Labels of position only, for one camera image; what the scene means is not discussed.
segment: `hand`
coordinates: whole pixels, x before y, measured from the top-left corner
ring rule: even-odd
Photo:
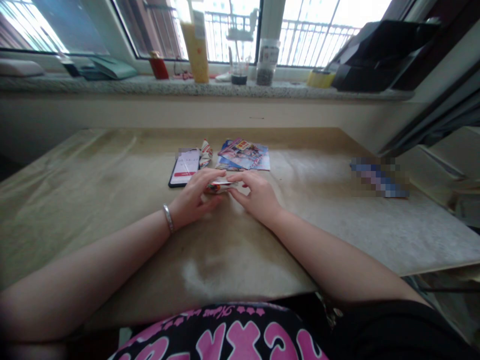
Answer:
[[[205,203],[202,201],[201,195],[209,183],[218,177],[225,176],[225,173],[225,170],[204,168],[191,177],[180,195],[168,206],[175,230],[197,221],[220,204],[221,195],[216,195]]]
[[[283,210],[280,206],[274,189],[270,183],[255,171],[243,171],[230,175],[227,181],[243,181],[244,188],[250,188],[250,193],[244,195],[235,188],[228,189],[228,192],[242,205],[250,214],[267,227],[271,227],[279,212]]]

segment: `clear jar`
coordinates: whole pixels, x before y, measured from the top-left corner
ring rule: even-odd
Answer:
[[[249,64],[252,61],[252,52],[255,51],[252,41],[228,40],[231,52],[230,73],[231,83],[245,85],[249,75]]]
[[[258,62],[256,64],[256,84],[271,86],[279,61],[280,40],[260,39]]]
[[[181,32],[185,40],[191,73],[196,83],[209,82],[209,61],[205,37],[205,12],[203,0],[176,0]]]

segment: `glass window pane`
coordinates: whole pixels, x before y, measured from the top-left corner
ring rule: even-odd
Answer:
[[[366,23],[382,19],[391,1],[286,0],[278,63],[296,67],[327,66]]]
[[[165,59],[188,60],[180,20],[171,0],[114,0],[129,38],[141,58],[158,51]],[[229,62],[227,33],[236,28],[252,32],[257,43],[260,0],[205,0],[205,36],[210,62]]]
[[[0,0],[0,47],[108,54],[81,0]]]

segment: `card wrapper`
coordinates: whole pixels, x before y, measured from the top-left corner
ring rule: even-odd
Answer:
[[[212,160],[212,157],[214,155],[214,151],[210,147],[209,142],[207,139],[203,139],[203,144],[201,145],[200,149],[200,169],[205,168],[208,164],[210,164],[210,161]]]
[[[226,192],[230,188],[236,187],[238,182],[229,181],[212,181],[206,186],[205,192],[209,194],[220,194]]]

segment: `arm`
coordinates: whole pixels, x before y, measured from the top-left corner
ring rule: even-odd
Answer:
[[[332,299],[348,305],[371,301],[413,300],[427,303],[393,271],[356,247],[283,209],[272,186],[258,173],[227,178],[243,181],[248,196],[229,192],[249,213],[272,230]]]
[[[202,203],[205,186],[224,170],[196,173],[169,205],[175,230],[213,210],[221,197]],[[117,291],[170,236],[164,211],[67,255],[13,284],[0,295],[10,341],[52,341],[70,334]]]

